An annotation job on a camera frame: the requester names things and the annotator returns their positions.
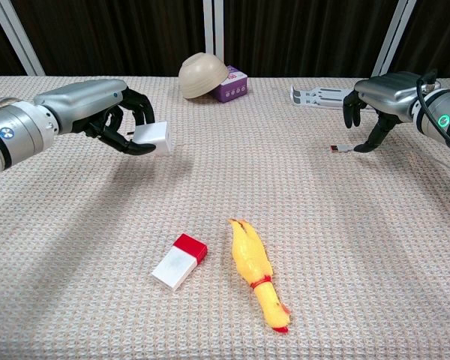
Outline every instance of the robotic hand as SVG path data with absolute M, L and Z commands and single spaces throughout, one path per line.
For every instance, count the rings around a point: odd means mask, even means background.
M 414 122 L 422 134 L 450 147 L 450 90 L 441 88 L 436 78 L 434 70 L 424 76 L 399 72 L 358 81 L 343 99 L 345 125 L 359 126 L 360 109 L 367 104 L 376 110 L 378 122 L 368 140 L 354 150 L 371 152 L 402 122 Z
M 117 132 L 123 111 L 133 112 L 133 140 Z M 149 99 L 118 79 L 91 80 L 39 94 L 33 103 L 0 107 L 0 171 L 48 149 L 55 135 L 85 132 L 120 152 L 170 150 L 167 123 L 155 123 Z

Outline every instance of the green indicator light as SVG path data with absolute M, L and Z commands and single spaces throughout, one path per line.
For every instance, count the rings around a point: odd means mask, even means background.
M 438 125 L 441 128 L 444 128 L 445 126 L 447 126 L 448 124 L 450 124 L 450 116 L 448 116 L 447 114 L 442 115 L 439 117 L 438 119 Z

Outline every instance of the small white object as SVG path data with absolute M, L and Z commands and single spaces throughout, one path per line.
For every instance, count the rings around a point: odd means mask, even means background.
M 206 254 L 205 244 L 182 234 L 151 275 L 175 291 Z
M 152 154 L 170 155 L 172 139 L 167 121 L 139 125 L 135 128 L 133 142 L 136 144 L 154 144 L 157 148 Z
M 351 152 L 355 148 L 353 145 L 346 145 L 346 144 L 338 144 L 338 145 L 331 145 L 331 152 Z
M 172 246 L 151 274 L 175 291 L 196 266 L 195 257 Z

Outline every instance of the yellow rubber chicken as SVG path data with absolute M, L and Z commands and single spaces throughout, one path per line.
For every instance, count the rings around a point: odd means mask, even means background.
M 229 219 L 229 222 L 233 228 L 232 256 L 238 273 L 255 292 L 265 321 L 276 332 L 288 332 L 290 311 L 278 300 L 272 285 L 272 265 L 260 237 L 245 220 Z

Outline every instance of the table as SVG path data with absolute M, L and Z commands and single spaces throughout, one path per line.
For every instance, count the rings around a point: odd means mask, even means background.
M 87 79 L 0 77 L 0 97 Z M 347 130 L 340 111 L 290 103 L 292 84 L 357 79 L 249 79 L 225 104 L 183 99 L 176 78 L 123 79 L 170 123 L 173 155 L 70 134 L 0 173 L 0 358 L 450 357 L 450 171 L 404 150 L 332 154 L 376 116 Z M 450 165 L 412 124 L 385 142 Z M 288 335 L 237 274 L 228 218 L 262 236 Z M 170 292 L 150 274 L 182 233 L 209 253 Z

